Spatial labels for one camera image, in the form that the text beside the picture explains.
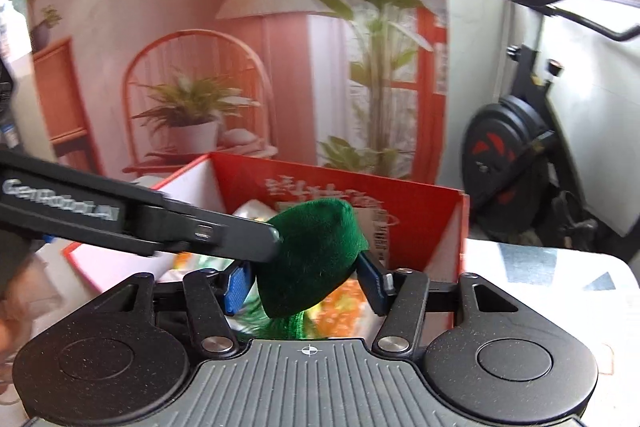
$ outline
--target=adjustment knob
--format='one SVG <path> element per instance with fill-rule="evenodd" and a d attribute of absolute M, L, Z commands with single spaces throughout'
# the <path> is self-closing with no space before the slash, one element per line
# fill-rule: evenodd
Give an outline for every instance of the adjustment knob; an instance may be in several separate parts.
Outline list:
<path fill-rule="evenodd" d="M 562 67 L 562 64 L 560 64 L 560 62 L 549 59 L 546 62 L 546 70 L 551 76 L 560 76 L 564 68 Z"/>
<path fill-rule="evenodd" d="M 520 46 L 509 46 L 507 48 L 507 56 L 513 60 L 513 62 L 517 62 L 520 60 Z"/>

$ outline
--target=wooden cabinet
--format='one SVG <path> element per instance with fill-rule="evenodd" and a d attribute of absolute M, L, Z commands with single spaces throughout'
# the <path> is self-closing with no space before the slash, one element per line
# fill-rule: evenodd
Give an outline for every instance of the wooden cabinet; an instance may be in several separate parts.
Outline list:
<path fill-rule="evenodd" d="M 47 131 L 60 163 L 103 174 L 80 96 L 71 38 L 33 54 L 33 68 Z"/>

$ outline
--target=orange wooden furniture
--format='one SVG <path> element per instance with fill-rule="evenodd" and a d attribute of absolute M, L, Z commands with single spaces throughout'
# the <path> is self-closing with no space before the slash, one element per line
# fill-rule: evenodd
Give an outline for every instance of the orange wooden furniture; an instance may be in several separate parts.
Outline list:
<path fill-rule="evenodd" d="M 239 87 L 242 96 L 256 100 L 260 105 L 240 108 L 240 117 L 226 117 L 226 128 L 245 128 L 258 136 L 260 151 L 251 155 L 275 154 L 273 91 L 260 57 L 247 44 L 230 35 L 213 30 L 182 30 L 165 35 L 142 49 L 124 74 L 122 101 L 132 163 L 123 172 L 133 172 L 137 176 L 174 172 L 193 159 L 171 154 L 166 130 L 153 133 L 142 120 L 133 119 L 156 104 L 144 86 L 171 82 L 176 70 L 191 78 L 226 75 L 233 79 L 233 87 Z"/>
<path fill-rule="evenodd" d="M 34 53 L 33 68 L 47 131 L 60 163 L 104 174 L 80 96 L 71 38 Z"/>

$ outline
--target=white flower pot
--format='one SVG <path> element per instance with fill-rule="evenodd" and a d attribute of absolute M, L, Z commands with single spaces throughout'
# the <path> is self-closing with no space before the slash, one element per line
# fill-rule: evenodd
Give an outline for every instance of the white flower pot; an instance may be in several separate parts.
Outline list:
<path fill-rule="evenodd" d="M 169 140 L 178 154 L 204 154 L 216 150 L 218 146 L 217 120 L 188 125 L 169 127 Z"/>

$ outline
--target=small potted plant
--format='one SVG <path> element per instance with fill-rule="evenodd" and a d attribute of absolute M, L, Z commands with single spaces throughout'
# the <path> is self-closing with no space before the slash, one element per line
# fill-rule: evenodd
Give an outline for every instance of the small potted plant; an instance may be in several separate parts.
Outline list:
<path fill-rule="evenodd" d="M 39 52 L 47 47 L 47 44 L 49 44 L 49 30 L 57 26 L 62 20 L 60 13 L 52 5 L 42 9 L 42 16 L 42 22 L 30 33 L 31 48 L 34 52 Z"/>
<path fill-rule="evenodd" d="M 172 82 L 143 86 L 156 107 L 135 115 L 155 133 L 166 128 L 171 145 L 178 154 L 203 154 L 215 150 L 218 131 L 225 116 L 240 116 L 241 107 L 260 103 L 241 96 L 241 90 L 229 87 L 228 76 L 190 78 L 175 71 Z"/>

